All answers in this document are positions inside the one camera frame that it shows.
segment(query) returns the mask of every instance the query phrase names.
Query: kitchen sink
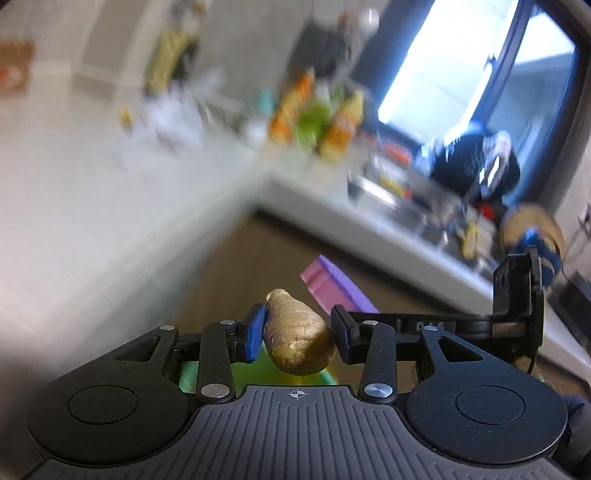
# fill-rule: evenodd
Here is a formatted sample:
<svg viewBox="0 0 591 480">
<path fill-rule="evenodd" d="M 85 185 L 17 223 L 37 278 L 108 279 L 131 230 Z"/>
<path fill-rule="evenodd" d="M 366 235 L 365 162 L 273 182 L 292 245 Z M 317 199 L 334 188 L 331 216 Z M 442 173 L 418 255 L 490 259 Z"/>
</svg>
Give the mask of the kitchen sink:
<svg viewBox="0 0 591 480">
<path fill-rule="evenodd" d="M 408 192 L 408 198 L 393 194 L 383 185 L 384 177 L 394 179 Z M 496 262 L 490 252 L 486 256 L 466 259 L 455 235 L 449 233 L 449 225 L 460 215 L 476 218 L 469 207 L 461 214 L 461 199 L 420 173 L 393 164 L 376 155 L 361 173 L 348 172 L 350 200 L 361 211 L 379 215 L 402 226 L 442 255 L 470 268 L 474 273 L 492 282 Z M 488 222 L 478 218 L 478 222 Z M 492 224 L 488 230 L 493 231 Z"/>
</svg>

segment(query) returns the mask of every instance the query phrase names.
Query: gray gripper base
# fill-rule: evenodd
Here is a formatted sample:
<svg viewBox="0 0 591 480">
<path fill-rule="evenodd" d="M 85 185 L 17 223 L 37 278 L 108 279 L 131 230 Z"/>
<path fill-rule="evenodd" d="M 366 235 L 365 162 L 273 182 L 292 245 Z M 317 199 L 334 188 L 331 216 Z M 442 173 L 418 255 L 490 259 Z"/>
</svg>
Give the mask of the gray gripper base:
<svg viewBox="0 0 591 480">
<path fill-rule="evenodd" d="M 569 476 L 545 459 L 510 468 L 481 468 L 444 458 L 416 440 L 393 408 L 361 402 L 347 387 L 251 386 L 232 403 L 203 407 L 182 438 L 151 458 L 96 469 L 47 459 L 27 478 L 566 480 Z"/>
</svg>

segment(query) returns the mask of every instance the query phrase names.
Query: white countertop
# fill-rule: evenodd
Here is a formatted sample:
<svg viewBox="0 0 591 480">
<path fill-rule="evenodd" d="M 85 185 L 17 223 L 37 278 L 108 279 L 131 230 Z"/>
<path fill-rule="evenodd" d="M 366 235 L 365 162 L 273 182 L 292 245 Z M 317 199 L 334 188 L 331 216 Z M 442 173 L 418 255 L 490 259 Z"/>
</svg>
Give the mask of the white countertop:
<svg viewBox="0 0 591 480">
<path fill-rule="evenodd" d="M 69 319 L 100 305 L 103 315 L 87 318 L 98 322 L 122 278 L 146 273 L 221 210 L 257 202 L 464 312 L 490 313 L 489 283 L 351 205 L 346 166 L 362 156 L 333 166 L 293 148 L 255 153 L 210 129 L 201 150 L 147 151 L 130 169 L 113 155 L 115 107 L 72 93 L 62 79 L 41 80 L 28 96 L 3 99 L 0 111 L 0 331 L 19 339 L 13 346 L 41 358 L 65 332 L 97 328 Z M 590 382 L 589 356 L 555 316 L 548 322 L 543 355 Z"/>
</svg>

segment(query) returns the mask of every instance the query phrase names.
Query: window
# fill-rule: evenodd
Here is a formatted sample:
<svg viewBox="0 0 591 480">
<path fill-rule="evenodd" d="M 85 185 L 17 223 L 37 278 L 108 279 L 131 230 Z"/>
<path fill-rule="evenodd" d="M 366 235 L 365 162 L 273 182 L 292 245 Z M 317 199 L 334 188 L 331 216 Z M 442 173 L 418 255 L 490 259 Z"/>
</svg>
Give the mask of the window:
<svg viewBox="0 0 591 480">
<path fill-rule="evenodd" d="M 491 132 L 507 130 L 521 180 L 504 201 L 535 199 L 584 79 L 589 44 L 576 20 L 547 0 L 424 1 L 430 9 L 384 93 L 366 83 L 379 128 L 410 147 L 474 120 Z"/>
</svg>

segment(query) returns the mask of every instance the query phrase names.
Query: person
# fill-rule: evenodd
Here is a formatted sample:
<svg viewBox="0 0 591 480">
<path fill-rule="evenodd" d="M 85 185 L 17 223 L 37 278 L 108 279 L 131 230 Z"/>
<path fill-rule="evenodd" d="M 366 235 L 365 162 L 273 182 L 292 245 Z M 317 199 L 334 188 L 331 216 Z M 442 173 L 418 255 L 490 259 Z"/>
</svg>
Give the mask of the person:
<svg viewBox="0 0 591 480">
<path fill-rule="evenodd" d="M 580 480 L 591 480 L 591 403 L 576 395 L 562 395 L 569 419 L 553 460 Z"/>
</svg>

